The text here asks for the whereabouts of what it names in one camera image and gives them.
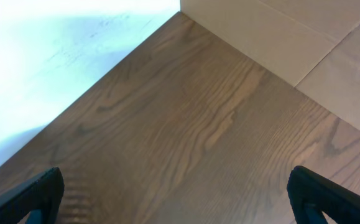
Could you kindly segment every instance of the white wall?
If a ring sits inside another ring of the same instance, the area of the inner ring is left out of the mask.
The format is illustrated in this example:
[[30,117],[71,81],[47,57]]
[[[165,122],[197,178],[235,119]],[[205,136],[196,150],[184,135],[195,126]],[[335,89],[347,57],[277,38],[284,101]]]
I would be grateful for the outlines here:
[[0,0],[0,166],[179,8],[176,0]]

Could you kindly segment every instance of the wood grain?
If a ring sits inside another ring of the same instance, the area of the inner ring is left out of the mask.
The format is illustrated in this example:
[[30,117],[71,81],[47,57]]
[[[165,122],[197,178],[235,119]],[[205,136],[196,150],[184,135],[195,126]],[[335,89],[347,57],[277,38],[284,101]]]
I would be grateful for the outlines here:
[[297,89],[360,130],[360,25]]
[[181,13],[0,168],[59,166],[57,223],[290,223],[303,164],[360,194],[360,132]]

